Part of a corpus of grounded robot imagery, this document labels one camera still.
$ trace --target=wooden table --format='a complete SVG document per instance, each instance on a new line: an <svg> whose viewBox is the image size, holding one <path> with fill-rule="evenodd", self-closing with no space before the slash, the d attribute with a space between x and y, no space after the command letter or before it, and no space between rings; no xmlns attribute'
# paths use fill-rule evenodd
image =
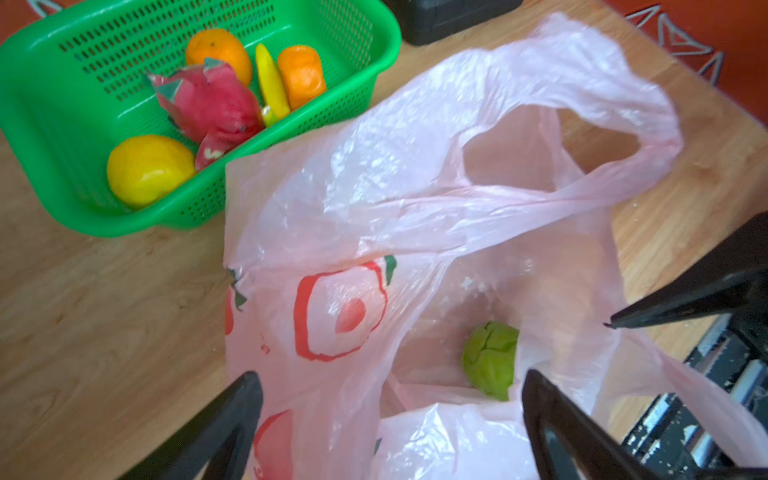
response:
<svg viewBox="0 0 768 480"><path fill-rule="evenodd" d="M683 272L752 215L768 210L768 134L654 43L591 0L526 0L517 11L433 45L402 46L374 102L470 47L523 38L561 10L616 39L632 68L662 85L686 147L672 174L615 209L627 297ZM567 149L624 158L634 139L564 113ZM223 216L202 228L112 240L55 223L0 137L0 472L4 478L115 478L225 386ZM652 335L683 358L707 322ZM647 399L624 404L621 437Z"/></svg>

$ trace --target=black box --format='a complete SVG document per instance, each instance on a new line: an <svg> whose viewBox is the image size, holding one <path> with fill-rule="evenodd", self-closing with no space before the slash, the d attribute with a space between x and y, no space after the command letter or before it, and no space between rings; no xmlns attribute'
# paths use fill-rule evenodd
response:
<svg viewBox="0 0 768 480"><path fill-rule="evenodd" d="M523 0L383 0L394 12L402 37L426 45L457 31L498 17Z"/></svg>

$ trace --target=orange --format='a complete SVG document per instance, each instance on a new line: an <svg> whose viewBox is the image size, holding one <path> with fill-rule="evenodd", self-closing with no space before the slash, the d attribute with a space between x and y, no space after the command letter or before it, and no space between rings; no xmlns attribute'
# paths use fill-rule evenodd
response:
<svg viewBox="0 0 768 480"><path fill-rule="evenodd" d="M277 57L277 67L283 76L291 110L319 97L326 88L320 55L312 47L288 47Z"/></svg>
<svg viewBox="0 0 768 480"><path fill-rule="evenodd" d="M203 30L187 44L187 65L202 65L206 58L215 58L232 65L237 79L246 87L253 80L253 64L248 52L236 36L222 28Z"/></svg>

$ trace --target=pink plastic bag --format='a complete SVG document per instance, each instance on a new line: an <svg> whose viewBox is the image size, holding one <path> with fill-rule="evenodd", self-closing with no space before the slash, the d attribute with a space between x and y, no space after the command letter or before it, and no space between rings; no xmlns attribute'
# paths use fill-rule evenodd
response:
<svg viewBox="0 0 768 480"><path fill-rule="evenodd" d="M585 175L556 108L641 148ZM609 206L656 184L681 148L664 93L612 41L553 15L353 121L228 164L227 365L232 379L257 371L265 395L249 472L536 478L529 368L587 412L601 389L605 408L677 391L734 460L765 465L768 438L743 407L642 335L603 326L625 306ZM520 330L510 402L469 388L459 365L490 319ZM623 338L641 361L617 353ZM613 362L639 383L604 385Z"/></svg>

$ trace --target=wood grain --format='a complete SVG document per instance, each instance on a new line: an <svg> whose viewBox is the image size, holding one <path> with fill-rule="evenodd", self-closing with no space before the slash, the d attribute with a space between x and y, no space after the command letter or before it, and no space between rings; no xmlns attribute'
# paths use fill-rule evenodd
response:
<svg viewBox="0 0 768 480"><path fill-rule="evenodd" d="M627 298L638 300L768 210L768 134L610 9L526 0L433 45L404 44L374 103L457 51L523 38L558 10L618 41L680 114L686 147L672 174L615 209ZM568 112L562 119L566 148L587 170L637 147ZM3 137L0 184L0 472L115 478L225 386L223 217L190 232L82 236L45 213ZM706 328L696 321L651 334L683 358ZM644 405L623 404L611 431L623 435Z"/></svg>

